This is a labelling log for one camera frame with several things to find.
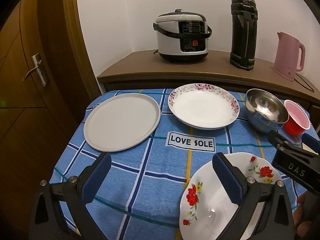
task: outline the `door handle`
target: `door handle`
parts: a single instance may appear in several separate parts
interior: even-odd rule
[[[40,64],[42,62],[42,59],[37,63],[37,66],[34,67],[33,69],[29,70],[26,74],[26,76],[24,77],[23,81],[25,81],[35,70],[37,70],[40,67]]]
[[[37,72],[38,77],[41,81],[42,86],[44,87],[46,84],[49,83],[50,79],[47,75],[47,72],[44,68],[44,64],[42,63],[42,59],[39,53],[33,55],[31,57],[33,65],[35,66],[33,69],[29,70],[26,74],[26,76],[22,79],[22,81],[25,81],[34,71]]]

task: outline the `plate rim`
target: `plate rim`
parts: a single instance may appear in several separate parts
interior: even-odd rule
[[[259,158],[259,159],[262,159],[262,160],[265,160],[266,162],[268,162],[266,159],[263,159],[263,158],[261,158],[261,157],[259,157],[259,156],[257,156],[257,155],[254,155],[254,154],[248,153],[248,152],[236,152],[236,153],[228,153],[228,154],[224,154],[224,155],[234,155],[234,154],[239,154],[239,153],[249,154],[249,155],[251,155],[251,156],[254,156],[254,157],[256,157],[256,158]],[[203,165],[193,174],[193,176],[192,176],[192,177],[190,178],[190,180],[189,180],[188,186],[185,188],[185,190],[184,190],[183,193],[182,193],[182,196],[181,196],[181,199],[180,199],[180,206],[179,206],[179,229],[180,229],[181,237],[182,237],[181,228],[183,228],[183,222],[181,222],[181,221],[183,221],[183,220],[181,219],[181,205],[182,205],[182,201],[184,200],[184,195],[185,195],[185,193],[188,191],[188,188],[191,187],[191,180],[192,180],[192,178],[196,175],[196,173],[197,173],[203,166],[205,166],[205,165],[207,165],[208,163],[211,163],[211,162],[212,162],[212,161],[208,161],[207,163],[203,164]],[[269,163],[269,164],[270,164],[270,167],[272,167],[272,168],[279,174],[279,177],[280,177],[280,179],[282,180],[282,177],[281,177],[280,173],[271,165],[271,163]]]
[[[223,89],[223,90],[225,90],[228,94],[230,94],[230,95],[236,100],[236,102],[237,102],[237,104],[238,104],[238,107],[239,107],[239,111],[238,111],[235,119],[232,120],[232,121],[230,121],[229,123],[226,123],[226,124],[224,124],[224,125],[222,125],[222,126],[214,126],[214,127],[211,127],[211,126],[198,126],[198,125],[196,125],[196,124],[187,122],[186,120],[182,119],[182,118],[179,117],[177,114],[175,114],[175,113],[172,111],[172,106],[169,104],[170,95],[171,95],[175,90],[177,90],[177,89],[179,89],[179,88],[181,88],[181,87],[189,86],[189,85],[196,85],[196,84],[209,85],[209,86],[213,86],[213,87],[217,87],[217,88],[223,89],[223,88],[218,87],[218,86],[216,86],[216,85],[207,84],[207,83],[190,83],[190,84],[182,85],[182,86],[179,86],[179,87],[175,88],[174,90],[171,91],[171,93],[170,93],[169,96],[168,96],[168,107],[169,107],[170,111],[174,114],[174,116],[175,116],[176,118],[178,118],[180,121],[184,122],[185,124],[192,125],[192,127],[197,127],[197,128],[200,129],[200,130],[216,130],[216,129],[220,129],[220,128],[223,128],[223,127],[226,127],[226,126],[232,124],[232,123],[238,118],[239,113],[240,113],[240,105],[239,105],[239,102],[238,102],[238,100],[237,100],[229,91],[227,91],[227,90],[225,90],[225,89]]]
[[[88,140],[87,140],[87,133],[85,132],[85,127],[86,127],[86,124],[87,124],[87,121],[89,120],[89,118],[90,118],[90,116],[91,116],[91,118],[92,118],[92,116],[94,116],[94,113],[96,113],[100,108],[102,108],[104,105],[106,105],[108,102],[110,102],[110,101],[113,101],[113,100],[115,100],[116,98],[118,98],[118,97],[130,97],[130,96],[132,96],[132,95],[139,95],[140,97],[144,97],[145,99],[147,99],[148,101],[150,101],[150,99],[151,99],[151,103],[152,104],[154,104],[154,105],[156,105],[157,106],[157,120],[156,120],[156,123],[155,123],[155,125],[152,127],[152,129],[142,138],[142,139],[140,139],[137,143],[134,143],[134,144],[132,144],[132,145],[130,145],[130,146],[128,146],[128,147],[123,147],[123,148],[118,148],[118,149],[112,149],[112,150],[110,150],[110,149],[108,149],[108,150],[106,150],[105,148],[100,148],[100,147],[96,147],[95,145],[93,145],[93,144],[91,144]],[[159,106],[159,104],[157,103],[157,101],[154,99],[154,98],[152,98],[152,97],[150,97],[150,96],[148,96],[148,95],[145,95],[145,94],[141,94],[141,93],[126,93],[126,94],[122,94],[122,95],[117,95],[117,96],[113,96],[113,97],[111,97],[111,98],[108,98],[107,100],[105,100],[105,101],[103,101],[102,103],[100,103],[97,107],[95,107],[93,110],[92,110],[92,112],[88,115],[88,117],[87,117],[87,119],[85,120],[85,122],[84,122],[84,127],[83,127],[83,134],[84,134],[84,139],[85,139],[85,141],[87,142],[87,144],[89,144],[92,148],[94,148],[94,149],[96,149],[96,150],[98,150],[98,151],[101,151],[101,152],[109,152],[109,153],[111,153],[111,152],[119,152],[119,151],[123,151],[123,150],[127,150],[127,149],[129,149],[129,148],[131,148],[131,147],[134,147],[134,146],[136,146],[136,145],[138,145],[139,143],[141,143],[142,141],[144,141],[146,138],[148,138],[149,136],[150,136],[150,134],[152,134],[153,133],[153,131],[156,129],[156,127],[158,126],[158,124],[159,124],[159,122],[160,122],[160,117],[161,117],[161,109],[160,109],[160,106]]]

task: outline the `rice cooker handle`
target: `rice cooker handle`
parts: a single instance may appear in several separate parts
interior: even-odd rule
[[[180,39],[180,40],[201,40],[207,39],[211,36],[212,30],[208,26],[208,33],[173,33],[166,31],[165,29],[161,28],[158,24],[153,24],[153,29],[155,31],[160,32],[161,34],[168,36],[170,38]]]

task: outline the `rice cooker control panel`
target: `rice cooker control panel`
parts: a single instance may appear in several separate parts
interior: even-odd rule
[[[204,22],[179,21],[179,33],[205,33]],[[201,40],[180,40],[182,52],[195,52],[205,50],[205,39]]]

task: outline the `red cup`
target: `red cup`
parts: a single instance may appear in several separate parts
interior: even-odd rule
[[[289,113],[289,120],[284,124],[285,131],[290,135],[298,135],[311,127],[310,120],[304,110],[291,100],[284,101]]]

